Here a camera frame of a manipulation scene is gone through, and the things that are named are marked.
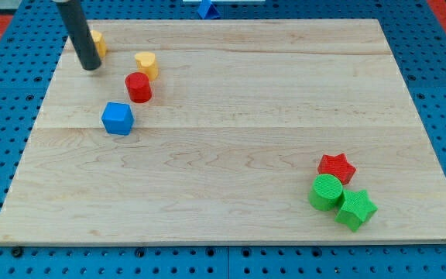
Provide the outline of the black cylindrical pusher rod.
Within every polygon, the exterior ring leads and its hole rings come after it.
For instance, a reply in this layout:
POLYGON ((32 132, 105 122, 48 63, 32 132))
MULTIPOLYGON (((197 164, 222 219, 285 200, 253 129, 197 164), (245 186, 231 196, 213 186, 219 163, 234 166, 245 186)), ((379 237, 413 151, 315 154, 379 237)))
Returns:
POLYGON ((54 0, 54 2, 82 68, 86 71, 98 69, 101 66, 101 58, 92 39, 81 1, 54 0))

